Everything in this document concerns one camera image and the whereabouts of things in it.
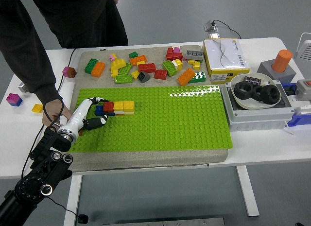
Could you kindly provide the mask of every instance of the green baseplate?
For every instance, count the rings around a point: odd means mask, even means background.
[[[111,116],[84,131],[71,152],[125,152],[232,148],[219,86],[84,88],[86,98],[134,101],[134,116]],[[87,119],[95,117],[95,105]]]

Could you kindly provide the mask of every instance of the blue lego brick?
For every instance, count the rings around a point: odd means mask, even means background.
[[[102,105],[97,105],[95,108],[95,116],[103,116],[104,115],[104,109]]]

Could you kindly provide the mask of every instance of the yellow lego brick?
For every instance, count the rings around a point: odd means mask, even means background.
[[[124,112],[134,112],[134,101],[124,101]]]
[[[113,111],[123,111],[124,101],[116,101],[113,103]]]
[[[193,68],[194,68],[195,70],[199,70],[199,69],[200,69],[200,62],[194,62]]]
[[[111,77],[116,78],[117,75],[118,75],[118,69],[113,69],[111,71]]]
[[[41,104],[35,104],[31,111],[34,113],[41,113],[43,110],[43,105]]]
[[[183,63],[179,59],[173,60],[172,63],[175,65],[178,71],[183,68]]]
[[[137,67],[138,67],[139,64],[146,64],[146,63],[145,63],[145,61],[137,62],[137,63],[136,63]]]
[[[126,66],[126,62],[124,59],[117,59],[117,60],[111,62],[111,65],[110,65],[111,73],[113,72],[113,70],[118,70],[118,69],[125,67],[125,66]]]
[[[136,70],[136,71],[132,72],[131,75],[133,76],[134,79],[137,79],[138,75],[139,75],[139,71]]]

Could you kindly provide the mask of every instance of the gray electrical box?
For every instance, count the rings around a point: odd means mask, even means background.
[[[271,108],[257,110],[247,110],[239,106],[231,92],[231,84],[225,84],[221,93],[230,131],[270,130],[285,127],[292,119],[294,109],[280,82],[274,80],[274,83],[281,93],[281,101]]]

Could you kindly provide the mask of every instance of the gray block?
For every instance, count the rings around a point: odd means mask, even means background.
[[[300,101],[311,101],[311,79],[300,79],[297,82],[296,95]]]
[[[291,68],[290,65],[287,66],[284,72],[279,73],[272,69],[272,64],[275,59],[261,62],[257,73],[262,73],[269,76],[271,79],[278,79],[281,83],[290,83],[296,75],[296,72]]]
[[[202,51],[187,50],[185,58],[187,60],[202,61],[203,60],[203,52]]]
[[[150,79],[150,75],[147,72],[142,71],[137,77],[142,83],[146,83]]]

